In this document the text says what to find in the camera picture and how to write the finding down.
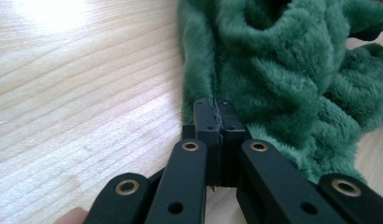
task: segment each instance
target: wood grain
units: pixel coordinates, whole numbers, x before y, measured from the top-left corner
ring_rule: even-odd
[[[0,0],[0,223],[52,223],[115,175],[165,166],[181,128],[176,12],[176,0]],[[383,127],[360,146],[383,195]],[[233,189],[208,190],[206,223],[245,223]]]

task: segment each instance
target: screw hole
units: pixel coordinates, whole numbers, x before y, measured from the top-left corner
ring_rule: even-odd
[[[126,179],[116,186],[116,192],[119,195],[130,195],[135,193],[139,188],[139,183],[134,179]]]
[[[168,205],[168,212],[171,214],[179,214],[183,211],[183,204],[182,203],[170,203]]]
[[[302,210],[310,215],[316,215],[318,213],[318,209],[312,203],[302,203],[300,205]]]
[[[268,149],[267,145],[260,143],[260,142],[251,143],[250,148],[252,148],[255,151],[260,151],[260,152],[264,152]]]
[[[197,150],[200,146],[197,143],[187,142],[182,145],[182,148],[187,151]]]
[[[350,197],[359,197],[362,192],[358,186],[345,179],[334,179],[332,180],[332,187],[334,187],[340,193],[350,196]]]

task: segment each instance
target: green plush fabric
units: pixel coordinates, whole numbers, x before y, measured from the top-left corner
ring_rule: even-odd
[[[383,30],[365,0],[180,0],[184,124],[192,104],[234,103],[256,139],[271,142],[313,182],[354,168],[362,134],[383,124],[383,48],[346,49]]]

